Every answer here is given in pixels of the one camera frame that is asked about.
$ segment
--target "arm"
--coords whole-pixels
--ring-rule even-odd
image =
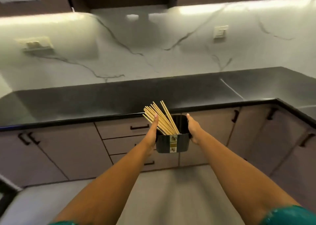
[[[189,114],[193,142],[204,152],[229,200],[246,225],[257,225],[274,208],[299,205],[269,177],[205,132]]]
[[[115,225],[119,219],[145,159],[152,153],[158,116],[145,138],[111,168],[87,185],[57,215],[54,222],[80,225]]]

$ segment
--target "floor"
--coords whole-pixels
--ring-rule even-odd
[[[31,187],[19,193],[0,225],[46,225],[91,180]],[[118,225],[241,224],[210,166],[141,173]]]

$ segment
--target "chopstick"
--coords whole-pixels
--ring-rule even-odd
[[[151,104],[150,107],[144,107],[145,114],[143,114],[143,116],[150,123],[153,123],[155,115],[157,114],[159,116],[157,130],[160,131],[163,135],[180,134],[165,103],[163,101],[160,101],[160,103],[167,116],[164,115],[164,113],[160,110],[160,108],[158,107],[158,105],[156,105],[155,102],[153,102],[153,104]]]

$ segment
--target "marble backsplash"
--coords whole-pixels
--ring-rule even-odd
[[[0,95],[275,66],[316,78],[315,13],[315,0],[265,0],[0,18]],[[42,36],[53,50],[16,41]]]

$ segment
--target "black container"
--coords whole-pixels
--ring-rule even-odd
[[[189,148],[192,135],[188,129],[188,119],[185,115],[171,116],[180,134],[163,135],[160,131],[156,132],[156,149],[158,153],[180,153]]]

